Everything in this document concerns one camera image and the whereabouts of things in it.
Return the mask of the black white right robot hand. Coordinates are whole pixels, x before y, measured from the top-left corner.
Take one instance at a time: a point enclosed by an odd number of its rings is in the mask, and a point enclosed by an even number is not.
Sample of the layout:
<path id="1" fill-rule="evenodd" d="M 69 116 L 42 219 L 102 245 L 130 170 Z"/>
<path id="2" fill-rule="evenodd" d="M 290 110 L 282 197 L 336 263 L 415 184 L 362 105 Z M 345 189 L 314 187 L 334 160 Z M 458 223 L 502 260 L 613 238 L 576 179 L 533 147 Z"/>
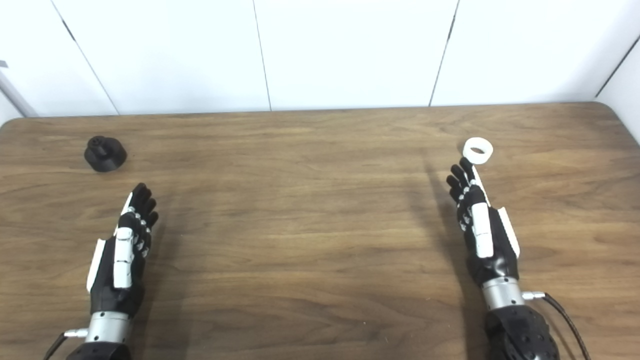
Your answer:
<path id="1" fill-rule="evenodd" d="M 461 157 L 446 177 L 449 194 L 467 248 L 466 268 L 482 286 L 497 278 L 519 280 L 519 246 L 506 226 L 503 212 L 490 205 L 474 164 Z"/>

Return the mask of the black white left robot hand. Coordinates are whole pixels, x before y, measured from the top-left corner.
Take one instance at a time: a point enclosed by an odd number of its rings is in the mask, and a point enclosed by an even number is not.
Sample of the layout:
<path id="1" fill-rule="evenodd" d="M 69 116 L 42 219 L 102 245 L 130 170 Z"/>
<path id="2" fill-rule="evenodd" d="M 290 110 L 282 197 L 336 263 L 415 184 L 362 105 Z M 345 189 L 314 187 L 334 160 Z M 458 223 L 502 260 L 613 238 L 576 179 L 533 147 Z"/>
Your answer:
<path id="1" fill-rule="evenodd" d="M 126 198 L 112 236 L 99 239 L 87 275 L 90 313 L 135 317 L 146 289 L 143 275 L 159 219 L 153 192 L 140 182 Z"/>

